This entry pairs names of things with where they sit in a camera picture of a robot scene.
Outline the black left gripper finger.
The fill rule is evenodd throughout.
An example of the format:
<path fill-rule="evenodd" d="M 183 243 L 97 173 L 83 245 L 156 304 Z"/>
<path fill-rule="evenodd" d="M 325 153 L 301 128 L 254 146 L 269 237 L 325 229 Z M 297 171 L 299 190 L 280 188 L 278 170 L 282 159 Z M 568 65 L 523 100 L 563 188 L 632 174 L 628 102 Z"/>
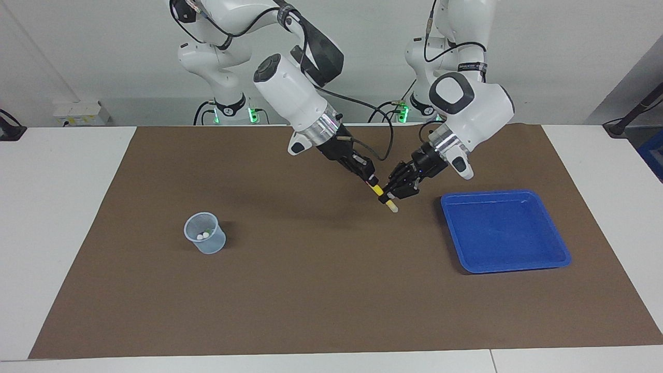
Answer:
<path fill-rule="evenodd" d="M 387 190 L 386 185 L 383 187 L 383 195 L 380 196 L 380 202 L 386 203 L 389 200 L 402 200 L 410 196 L 419 194 L 421 189 L 419 188 L 420 179 L 417 178 L 412 184 L 406 185 L 397 189 Z"/>
<path fill-rule="evenodd" d="M 393 190 L 412 184 L 417 179 L 417 166 L 414 161 L 400 162 L 391 171 L 386 184 L 387 190 Z"/>

